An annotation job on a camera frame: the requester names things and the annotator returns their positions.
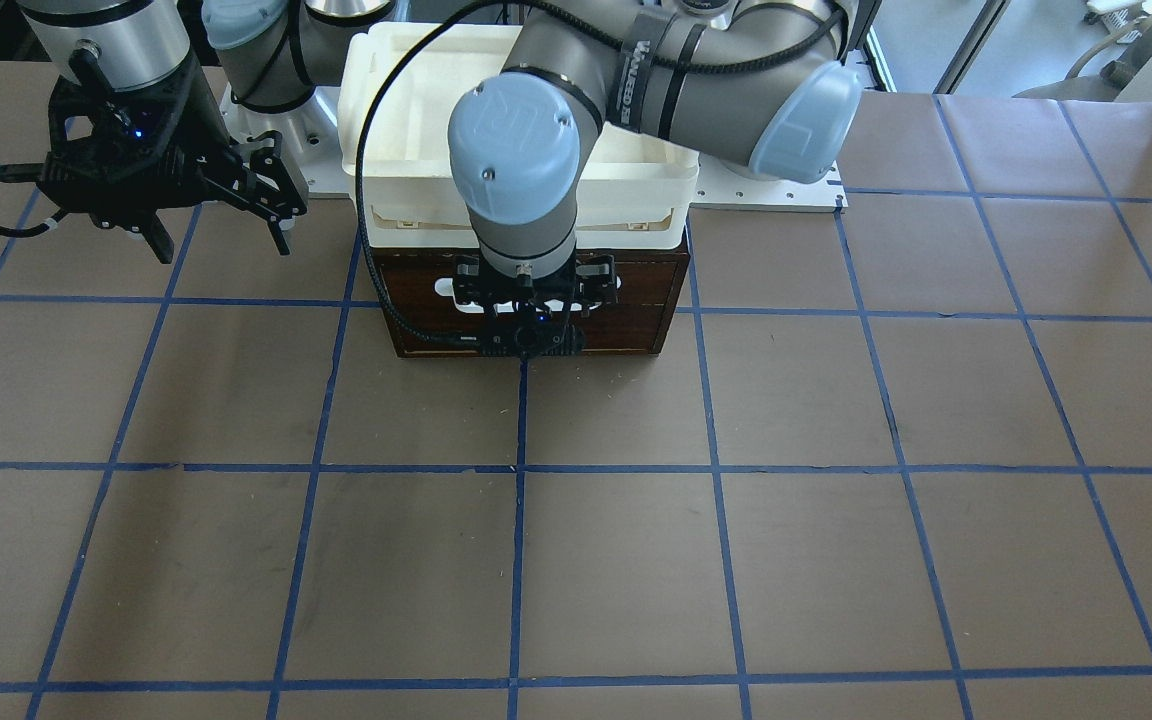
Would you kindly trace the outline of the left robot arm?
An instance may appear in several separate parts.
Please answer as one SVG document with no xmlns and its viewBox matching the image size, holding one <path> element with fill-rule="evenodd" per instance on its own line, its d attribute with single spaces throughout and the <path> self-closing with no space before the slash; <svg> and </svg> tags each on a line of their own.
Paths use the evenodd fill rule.
<svg viewBox="0 0 1152 720">
<path fill-rule="evenodd" d="M 450 177 L 477 241 L 461 304 L 581 300 L 577 184 L 604 128 L 756 179 L 826 176 L 861 103 L 852 1 L 535 1 L 497 76 L 450 111 Z"/>
</svg>

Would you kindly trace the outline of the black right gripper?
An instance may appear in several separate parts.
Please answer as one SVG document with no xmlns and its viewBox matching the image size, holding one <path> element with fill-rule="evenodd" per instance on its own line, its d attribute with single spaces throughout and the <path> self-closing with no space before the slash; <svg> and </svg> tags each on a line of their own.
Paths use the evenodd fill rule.
<svg viewBox="0 0 1152 720">
<path fill-rule="evenodd" d="M 162 209 L 192 209 L 232 188 L 242 209 L 268 223 L 279 255 L 308 211 L 308 183 L 270 129 L 230 141 L 206 76 L 169 76 L 100 99 L 59 79 L 47 103 L 50 151 L 38 188 L 69 213 L 122 225 L 172 265 L 175 241 Z M 242 176 L 237 181 L 237 156 Z"/>
</svg>

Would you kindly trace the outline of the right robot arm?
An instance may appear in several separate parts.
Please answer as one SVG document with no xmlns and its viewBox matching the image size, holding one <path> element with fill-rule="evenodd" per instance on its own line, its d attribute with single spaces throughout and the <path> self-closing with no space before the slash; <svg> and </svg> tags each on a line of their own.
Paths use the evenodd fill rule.
<svg viewBox="0 0 1152 720">
<path fill-rule="evenodd" d="M 174 1 L 23 1 L 59 71 L 38 191 L 146 242 L 169 264 L 159 214 L 223 202 L 276 251 L 314 194 L 340 194 L 338 94 L 353 37 L 404 18 L 404 1 L 204 1 L 228 86 L 211 90 Z"/>
</svg>

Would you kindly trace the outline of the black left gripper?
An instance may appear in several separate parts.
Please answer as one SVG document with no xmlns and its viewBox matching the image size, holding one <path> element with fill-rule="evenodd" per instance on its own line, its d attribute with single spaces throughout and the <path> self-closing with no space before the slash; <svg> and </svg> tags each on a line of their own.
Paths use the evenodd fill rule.
<svg viewBox="0 0 1152 720">
<path fill-rule="evenodd" d="M 570 309 L 586 316 L 596 306 L 617 304 L 621 285 L 611 255 L 570 258 L 558 272 L 540 276 L 530 270 L 507 274 L 476 252 L 454 258 L 450 300 L 465 313 L 518 313 L 521 306 L 535 306 L 540 314 Z"/>
</svg>

